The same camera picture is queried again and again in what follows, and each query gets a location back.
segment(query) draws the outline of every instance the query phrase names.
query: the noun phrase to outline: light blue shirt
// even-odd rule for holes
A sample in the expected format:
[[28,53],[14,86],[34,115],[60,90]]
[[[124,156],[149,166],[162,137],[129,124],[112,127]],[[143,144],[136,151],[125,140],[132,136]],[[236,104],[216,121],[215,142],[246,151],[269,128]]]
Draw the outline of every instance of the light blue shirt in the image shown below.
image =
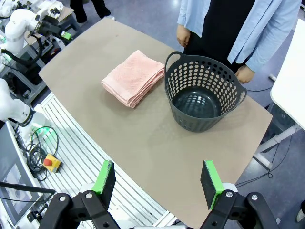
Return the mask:
[[[178,23],[202,36],[211,0],[181,0]],[[292,29],[301,0],[256,0],[229,53],[230,63],[258,71],[276,52]]]

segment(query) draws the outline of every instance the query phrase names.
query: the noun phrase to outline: white table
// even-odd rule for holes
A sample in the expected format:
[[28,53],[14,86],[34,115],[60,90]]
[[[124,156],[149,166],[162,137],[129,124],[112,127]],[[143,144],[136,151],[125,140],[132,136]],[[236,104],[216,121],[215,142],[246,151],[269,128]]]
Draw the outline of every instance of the white table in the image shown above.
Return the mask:
[[271,90],[271,98],[296,124],[269,141],[261,144],[254,157],[271,169],[272,163],[262,154],[300,129],[305,129],[305,22],[298,20],[294,36],[281,71]]

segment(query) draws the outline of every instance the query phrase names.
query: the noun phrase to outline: person's hand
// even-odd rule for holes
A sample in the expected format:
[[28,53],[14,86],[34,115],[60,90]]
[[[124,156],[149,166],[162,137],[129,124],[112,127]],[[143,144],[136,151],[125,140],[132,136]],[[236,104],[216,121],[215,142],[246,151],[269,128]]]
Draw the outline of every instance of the person's hand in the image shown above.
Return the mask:
[[236,76],[241,83],[248,83],[253,79],[255,72],[253,72],[247,65],[241,66],[237,72]]
[[181,46],[183,46],[184,48],[187,46],[187,44],[189,43],[190,36],[191,36],[191,32],[183,25],[178,24],[177,40],[179,44],[181,44]]

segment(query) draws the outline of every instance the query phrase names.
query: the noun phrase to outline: basket handle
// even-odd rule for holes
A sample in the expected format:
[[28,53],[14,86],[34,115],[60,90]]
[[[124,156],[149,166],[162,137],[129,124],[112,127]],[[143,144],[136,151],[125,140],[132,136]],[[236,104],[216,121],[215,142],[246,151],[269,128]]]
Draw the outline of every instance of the basket handle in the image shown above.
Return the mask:
[[165,62],[165,71],[167,72],[167,70],[168,70],[168,68],[167,68],[167,62],[169,61],[169,59],[171,58],[171,56],[173,56],[173,55],[175,55],[175,54],[177,54],[177,55],[179,55],[179,56],[182,56],[183,54],[181,53],[181,52],[179,52],[179,51],[174,51],[174,52],[172,52],[168,57],[167,57],[167,59],[166,59],[166,62]]
[[244,96],[243,96],[243,98],[239,99],[239,102],[237,103],[237,105],[235,107],[238,107],[245,100],[245,98],[247,97],[247,89],[245,89],[244,87],[243,87],[243,89],[244,89],[244,93],[242,93],[241,95],[244,94]]

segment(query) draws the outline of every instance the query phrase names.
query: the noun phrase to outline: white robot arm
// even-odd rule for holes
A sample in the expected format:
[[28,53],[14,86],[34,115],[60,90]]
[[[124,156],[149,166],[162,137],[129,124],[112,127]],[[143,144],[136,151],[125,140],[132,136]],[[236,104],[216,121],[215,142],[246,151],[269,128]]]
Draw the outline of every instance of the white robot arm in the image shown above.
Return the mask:
[[30,114],[30,107],[19,99],[12,99],[5,80],[0,79],[0,120],[14,119],[24,123]]
[[42,21],[46,16],[59,18],[63,4],[58,1],[45,1],[41,7],[42,9],[37,13],[27,9],[17,9],[11,14],[10,21],[5,27],[6,42],[0,45],[1,50],[7,50],[12,54],[20,52],[24,46],[24,33],[26,31],[36,33],[43,26]]
[[0,18],[8,18],[17,8],[19,1],[17,0],[2,0],[0,1]]
[[35,112],[19,99],[12,99],[8,84],[0,79],[0,120],[14,119],[20,126],[23,139],[29,139],[32,132],[41,126],[50,126],[49,120],[42,113]]
[[6,42],[0,45],[1,49],[17,54],[23,49],[25,31],[34,31],[39,21],[35,20],[36,14],[26,10],[17,9],[5,27]]

